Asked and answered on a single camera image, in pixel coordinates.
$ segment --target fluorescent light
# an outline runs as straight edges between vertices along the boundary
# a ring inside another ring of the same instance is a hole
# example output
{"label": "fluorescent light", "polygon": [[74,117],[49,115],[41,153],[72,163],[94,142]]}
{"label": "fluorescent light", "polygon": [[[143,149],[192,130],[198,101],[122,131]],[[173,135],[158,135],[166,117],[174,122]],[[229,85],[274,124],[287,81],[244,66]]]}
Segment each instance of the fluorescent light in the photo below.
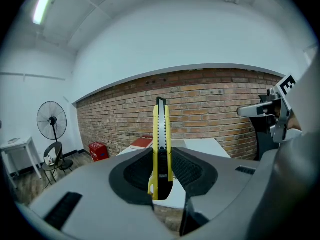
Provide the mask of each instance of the fluorescent light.
{"label": "fluorescent light", "polygon": [[40,25],[49,0],[39,0],[33,16],[33,23]]}

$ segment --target white wall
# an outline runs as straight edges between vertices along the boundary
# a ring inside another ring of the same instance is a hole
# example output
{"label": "white wall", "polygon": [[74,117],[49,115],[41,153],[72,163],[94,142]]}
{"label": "white wall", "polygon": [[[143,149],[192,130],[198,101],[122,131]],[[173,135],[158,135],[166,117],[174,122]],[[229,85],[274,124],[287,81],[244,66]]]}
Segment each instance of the white wall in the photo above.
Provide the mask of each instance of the white wall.
{"label": "white wall", "polygon": [[308,69],[309,63],[306,59],[305,50],[318,44],[316,35],[303,15],[291,14],[282,19],[280,24],[291,41],[293,51],[302,74]]}
{"label": "white wall", "polygon": [[[72,76],[74,57],[60,54],[52,45],[37,42],[30,36],[13,34],[3,47],[0,57],[0,73],[23,73],[58,77],[65,81],[40,77],[0,74],[0,143],[12,138],[32,136],[38,155],[43,161],[44,151],[55,140],[46,139],[37,126],[37,113],[47,101],[57,102],[66,113],[68,126],[59,139],[64,153],[79,148],[73,132],[74,120],[70,117],[70,104],[64,99]],[[32,166],[24,152],[14,153],[18,170]]]}
{"label": "white wall", "polygon": [[80,51],[69,98],[74,103],[119,81],[188,66],[280,76],[299,72],[282,28],[252,8],[215,0],[158,0],[126,13]]}

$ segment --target yellow utility knife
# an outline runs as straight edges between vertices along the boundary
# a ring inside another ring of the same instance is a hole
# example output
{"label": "yellow utility knife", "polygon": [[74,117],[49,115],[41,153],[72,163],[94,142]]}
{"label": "yellow utility knife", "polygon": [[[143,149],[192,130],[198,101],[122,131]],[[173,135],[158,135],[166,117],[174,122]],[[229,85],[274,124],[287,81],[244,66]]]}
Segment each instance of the yellow utility knife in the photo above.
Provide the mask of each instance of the yellow utility knife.
{"label": "yellow utility knife", "polygon": [[166,200],[172,190],[171,156],[169,107],[164,98],[157,97],[153,109],[153,173],[148,185],[148,194],[152,195],[153,200]]}

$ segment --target fan guard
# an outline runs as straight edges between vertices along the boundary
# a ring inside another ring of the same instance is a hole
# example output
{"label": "fan guard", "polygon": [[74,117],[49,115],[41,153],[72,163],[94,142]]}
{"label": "fan guard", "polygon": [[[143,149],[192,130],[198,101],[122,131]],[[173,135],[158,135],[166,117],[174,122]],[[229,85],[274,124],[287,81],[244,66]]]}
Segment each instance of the fan guard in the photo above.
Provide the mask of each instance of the fan guard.
{"label": "fan guard", "polygon": [[39,108],[36,122],[40,133],[49,140],[58,141],[67,129],[66,113],[54,101],[48,101]]}

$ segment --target white table top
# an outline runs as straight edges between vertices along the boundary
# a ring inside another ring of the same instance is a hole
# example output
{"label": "white table top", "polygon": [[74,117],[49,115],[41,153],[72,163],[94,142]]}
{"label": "white table top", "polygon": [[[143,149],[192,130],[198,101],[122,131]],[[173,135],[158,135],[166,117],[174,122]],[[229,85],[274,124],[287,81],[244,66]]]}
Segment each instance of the white table top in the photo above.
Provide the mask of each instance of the white table top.
{"label": "white table top", "polygon": [[[172,147],[186,148],[213,156],[230,158],[228,153],[214,138],[197,138],[197,139],[173,139],[171,141]],[[127,147],[118,155],[123,155],[128,152],[136,151],[136,149]]]}
{"label": "white table top", "polygon": [[[214,138],[203,138],[203,139],[173,139],[171,141],[172,147],[181,147],[189,150],[194,150],[202,153],[206,153],[213,156],[230,158],[228,153],[223,149],[222,146]],[[136,151],[127,147],[124,151],[119,153],[123,155]],[[183,209],[185,207],[186,192],[180,182],[177,179],[173,180],[173,188],[170,195],[166,200],[154,200],[153,203],[159,206]]]}
{"label": "white table top", "polygon": [[0,149],[5,151],[6,149],[18,147],[18,146],[25,146],[31,141],[31,136],[26,136],[18,139],[15,143],[9,144],[8,142],[2,143]]}

